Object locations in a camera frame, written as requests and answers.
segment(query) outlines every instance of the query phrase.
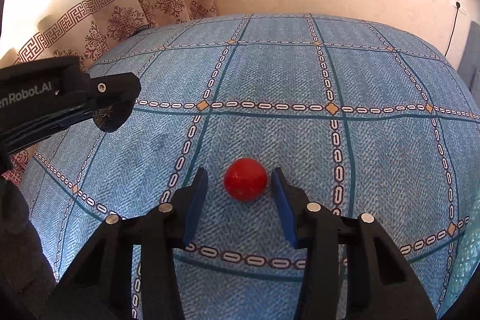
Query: blue gripper pad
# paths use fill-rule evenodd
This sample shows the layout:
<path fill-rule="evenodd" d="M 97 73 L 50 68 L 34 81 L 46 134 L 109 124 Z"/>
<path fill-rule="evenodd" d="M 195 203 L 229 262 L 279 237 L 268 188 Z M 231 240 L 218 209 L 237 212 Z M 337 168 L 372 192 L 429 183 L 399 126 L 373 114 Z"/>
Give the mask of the blue gripper pad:
<path fill-rule="evenodd" d="M 202 213 L 203 204 L 207 196 L 208 188 L 208 174 L 203 168 L 199 168 L 193 178 L 192 184 L 189 186 L 193 190 L 190 205 L 188 207 L 187 214 L 185 216 L 185 229 L 183 232 L 183 244 L 188 247 L 193 240 L 197 231 L 198 222 L 200 221 L 200 215 Z"/>
<path fill-rule="evenodd" d="M 298 237 L 295 223 L 295 215 L 290 205 L 289 199 L 285 193 L 286 189 L 284 185 L 286 183 L 285 177 L 279 168 L 272 171 L 272 192 L 277 205 L 278 216 L 280 223 L 282 224 L 283 233 L 285 239 L 291 244 L 292 247 L 297 248 Z"/>

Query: red ball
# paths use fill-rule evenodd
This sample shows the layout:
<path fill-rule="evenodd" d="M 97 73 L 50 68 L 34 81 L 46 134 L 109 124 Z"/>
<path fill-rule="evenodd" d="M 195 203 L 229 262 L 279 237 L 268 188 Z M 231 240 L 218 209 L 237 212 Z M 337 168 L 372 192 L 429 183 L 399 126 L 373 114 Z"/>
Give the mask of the red ball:
<path fill-rule="evenodd" d="M 257 198 L 267 186 L 267 171 L 254 159 L 235 160 L 225 171 L 223 186 L 229 195 L 243 202 Z"/>

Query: wall outlet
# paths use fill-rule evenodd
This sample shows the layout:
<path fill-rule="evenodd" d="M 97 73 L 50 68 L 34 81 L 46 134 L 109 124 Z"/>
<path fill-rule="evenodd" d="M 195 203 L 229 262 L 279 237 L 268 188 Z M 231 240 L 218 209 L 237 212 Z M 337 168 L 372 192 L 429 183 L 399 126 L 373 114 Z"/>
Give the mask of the wall outlet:
<path fill-rule="evenodd" d="M 467 14 L 467 6 L 463 0 L 450 0 L 450 4 L 454 7 L 457 8 L 457 2 L 460 3 L 460 13 L 462 14 Z"/>

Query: blue fabric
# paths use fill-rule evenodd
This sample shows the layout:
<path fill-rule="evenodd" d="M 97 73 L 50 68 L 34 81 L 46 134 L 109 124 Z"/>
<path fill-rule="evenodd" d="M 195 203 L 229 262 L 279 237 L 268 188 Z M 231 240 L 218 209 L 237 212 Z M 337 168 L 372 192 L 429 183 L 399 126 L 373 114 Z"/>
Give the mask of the blue fabric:
<path fill-rule="evenodd" d="M 270 189 L 251 203 L 223 190 L 242 156 L 268 172 L 280 166 L 337 213 L 372 213 L 439 316 L 453 302 L 453 267 L 471 275 L 466 254 L 479 242 L 461 238 L 479 195 L 480 110 L 414 35 L 323 15 L 225 16 L 143 31 L 88 72 L 134 72 L 142 92 L 117 132 L 77 124 L 42 142 L 28 165 L 22 192 L 58 278 L 108 213 L 144 214 L 204 167 L 197 234 L 175 253 L 186 317 L 291 319 L 306 253 L 284 239 Z M 141 318 L 138 260 L 136 249 Z M 346 291 L 344 279 L 339 318 Z"/>
<path fill-rule="evenodd" d="M 450 307 L 469 283 L 470 278 L 480 263 L 480 196 L 471 210 L 469 225 L 465 229 L 461 247 L 450 277 L 445 296 L 445 305 Z"/>

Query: metal screw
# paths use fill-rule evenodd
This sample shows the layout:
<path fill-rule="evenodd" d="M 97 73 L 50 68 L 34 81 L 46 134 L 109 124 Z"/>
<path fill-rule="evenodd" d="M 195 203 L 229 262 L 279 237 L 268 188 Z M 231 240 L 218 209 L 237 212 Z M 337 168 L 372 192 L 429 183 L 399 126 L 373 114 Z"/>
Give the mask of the metal screw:
<path fill-rule="evenodd" d="M 364 213 L 361 215 L 361 219 L 364 223 L 371 224 L 375 221 L 375 217 L 373 217 L 370 213 Z"/>
<path fill-rule="evenodd" d="M 111 214 L 105 219 L 106 223 L 110 225 L 118 223 L 119 220 L 120 220 L 120 217 L 118 217 L 117 214 Z"/>
<path fill-rule="evenodd" d="M 168 213 L 172 209 L 173 209 L 173 205 L 168 202 L 165 202 L 158 206 L 158 210 L 161 211 L 162 213 Z"/>
<path fill-rule="evenodd" d="M 309 211 L 320 211 L 321 208 L 322 208 L 321 205 L 316 202 L 309 202 L 307 204 L 307 209 Z"/>

